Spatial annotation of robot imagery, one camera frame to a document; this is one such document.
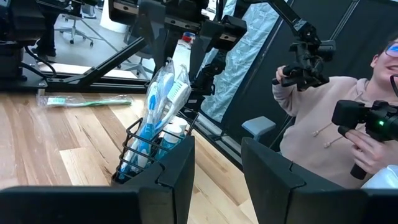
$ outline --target wire basket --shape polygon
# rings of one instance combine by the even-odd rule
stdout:
[[[188,118],[185,115],[185,113],[187,111],[189,111],[190,115],[195,114],[193,119],[190,119],[190,118]],[[162,136],[164,136],[165,133],[170,134],[170,135],[172,135],[172,136],[174,136],[176,138],[179,138],[181,141],[186,136],[190,136],[191,135],[193,127],[194,127],[194,125],[196,123],[196,120],[199,117],[198,112],[196,112],[193,109],[190,109],[190,108],[187,108],[187,107],[184,106],[178,112],[177,116],[180,117],[180,118],[185,119],[187,121],[188,125],[189,125],[189,128],[185,130],[184,137],[176,136],[176,135],[174,135],[174,134],[172,134],[172,133],[170,133],[168,131],[161,130],[160,133],[158,133],[156,136],[154,136],[151,140],[144,139],[144,138],[142,138],[142,137],[137,135],[137,131],[141,127],[143,118],[138,119],[136,122],[134,122],[132,125],[130,125],[130,127],[127,128],[127,130],[126,130],[126,132],[127,132],[126,140],[123,142],[123,151],[122,151],[122,153],[119,156],[120,163],[119,163],[119,165],[116,168],[115,174],[113,174],[113,176],[112,176],[112,183],[113,184],[118,184],[118,185],[124,184],[127,181],[131,180],[133,177],[135,177],[137,174],[141,173],[144,169],[148,168],[150,165],[152,165],[153,163],[157,162],[158,159],[155,158],[155,155],[160,150],[163,150],[166,153],[169,152],[170,150],[172,150],[172,149],[166,149],[165,147],[160,146],[160,142],[163,139]],[[131,143],[133,141],[137,141],[137,140],[144,141],[144,142],[146,142],[146,143],[148,143],[150,145],[151,150],[150,150],[150,154],[149,155],[141,153],[141,152],[137,151],[136,149],[133,149],[133,148],[130,147]],[[141,166],[139,166],[137,164],[133,164],[132,162],[125,160],[124,156],[126,155],[126,153],[128,151],[131,151],[131,152],[133,152],[133,153],[135,153],[135,154],[137,154],[139,156],[147,158],[148,159],[148,164],[146,164],[145,167],[141,167]],[[121,168],[123,163],[126,163],[127,165],[129,165],[131,167],[134,167],[135,170],[138,170],[138,172],[136,172],[136,171],[129,171],[129,172],[121,171],[120,168]],[[123,175],[123,176],[125,176],[127,178],[120,179],[119,177],[121,175]]]

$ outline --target blue toothbrush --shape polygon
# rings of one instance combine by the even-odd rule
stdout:
[[[144,124],[144,127],[139,131],[139,136],[143,139],[146,140],[151,140],[154,136],[154,111],[156,109],[156,103],[157,103],[157,89],[158,89],[158,83],[154,82],[150,85],[150,90],[147,95],[147,107],[148,107],[148,113],[146,116],[146,123]],[[141,141],[139,139],[135,139],[132,146],[132,149],[135,149],[145,155],[150,154],[150,144]],[[147,158],[144,156],[140,156],[132,151],[128,151],[126,155],[124,156],[124,159],[127,161],[132,162],[133,164],[138,165],[139,167],[145,168],[146,163],[148,161]],[[136,167],[131,167],[127,163],[123,162],[121,165],[121,171],[122,172],[128,172],[129,170],[132,170],[134,172],[139,172],[139,169]]]

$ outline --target black wire caddy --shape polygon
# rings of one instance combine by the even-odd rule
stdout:
[[[187,123],[189,125],[188,128],[183,130],[184,137],[177,136],[177,135],[170,133],[170,132],[166,131],[165,129],[163,129],[150,140],[142,138],[139,135],[137,135],[137,132],[138,132],[139,128],[141,127],[141,124],[142,124],[144,118],[138,119],[136,122],[134,122],[132,125],[130,125],[130,127],[128,127],[126,129],[126,133],[127,133],[126,140],[123,142],[123,151],[119,156],[120,163],[117,166],[116,172],[112,175],[112,179],[111,179],[112,186],[118,186],[118,185],[124,185],[124,184],[129,185],[130,180],[134,180],[134,178],[137,177],[137,175],[141,174],[143,171],[148,169],[150,166],[152,166],[156,162],[158,162],[162,166],[162,159],[156,159],[155,155],[159,151],[165,151],[166,155],[164,157],[166,157],[171,151],[174,150],[174,148],[166,149],[165,147],[162,147],[160,145],[160,142],[163,139],[163,135],[169,134],[169,135],[172,135],[172,136],[178,138],[180,140],[180,142],[175,147],[177,147],[187,137],[191,136],[192,130],[193,130],[194,125],[199,117],[199,114],[196,111],[194,111],[193,109],[190,109],[187,106],[184,106],[182,108],[182,110],[177,113],[176,116],[187,121]],[[150,146],[150,154],[147,155],[147,154],[144,154],[136,149],[133,149],[131,147],[132,140],[134,140],[134,141],[141,140],[143,142],[148,143]],[[145,157],[148,160],[148,163],[145,165],[145,167],[142,167],[142,166],[135,164],[131,161],[125,160],[124,159],[125,155],[129,151],[137,154],[138,156]],[[134,167],[135,171],[128,171],[128,172],[121,171],[121,166],[123,163],[126,163],[127,165]]]

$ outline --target toothbrush packaging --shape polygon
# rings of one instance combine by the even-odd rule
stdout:
[[[150,142],[156,141],[161,130],[169,124],[172,118],[182,109],[191,93],[190,81],[187,69],[182,65],[181,73],[174,74],[174,64],[171,58],[166,66],[162,67],[151,80],[147,89],[146,109],[142,123],[137,130],[137,136]],[[130,148],[140,152],[128,151],[123,159],[131,162],[134,166],[122,162],[120,172],[138,174],[143,171],[149,162],[152,152],[152,144],[142,141],[139,138],[132,139]]]
[[[84,107],[84,106],[102,106],[102,105],[131,105],[132,98],[127,95],[117,96],[39,96],[36,97],[37,104],[44,108],[53,107]]]

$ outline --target toothbrush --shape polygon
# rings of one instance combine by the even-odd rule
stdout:
[[[157,96],[157,88],[158,88],[158,83],[154,82],[150,86],[150,90],[148,93],[147,97],[147,107],[148,107],[148,114],[147,114],[147,119],[146,119],[146,124],[145,126],[140,130],[139,136],[146,139],[146,140],[151,140],[153,135],[154,135],[154,110],[156,109],[156,96]],[[144,141],[141,141],[139,139],[135,139],[132,146],[132,149],[135,149],[145,155],[149,155],[150,151],[150,145]],[[138,154],[135,154],[132,151],[128,151],[126,155],[124,156],[124,159],[127,161],[131,161],[133,164],[136,164],[142,168],[145,168],[145,164],[148,161],[147,158],[140,156]],[[126,172],[130,169],[130,166],[128,166],[125,162],[122,163],[121,165],[121,172]],[[139,170],[136,167],[131,168],[132,171],[138,172]]]
[[[85,103],[67,103],[66,98],[50,97],[46,106],[83,107],[101,105],[131,105],[131,100],[96,100]]]
[[[169,94],[170,90],[172,89],[174,84],[174,73],[168,73],[166,74],[163,79],[159,82],[160,85],[160,101],[159,107],[157,108],[155,112],[155,122],[158,122],[160,120],[160,117],[162,116],[164,106],[167,102],[167,95]]]
[[[180,80],[174,82],[172,89],[167,95],[167,99],[169,99],[169,101],[171,102],[171,107],[169,109],[169,112],[164,116],[164,118],[156,124],[155,130],[158,131],[162,129],[162,127],[169,122],[170,118],[175,114],[177,106],[181,106],[181,101],[183,100],[188,89],[189,86],[186,83],[181,82]]]

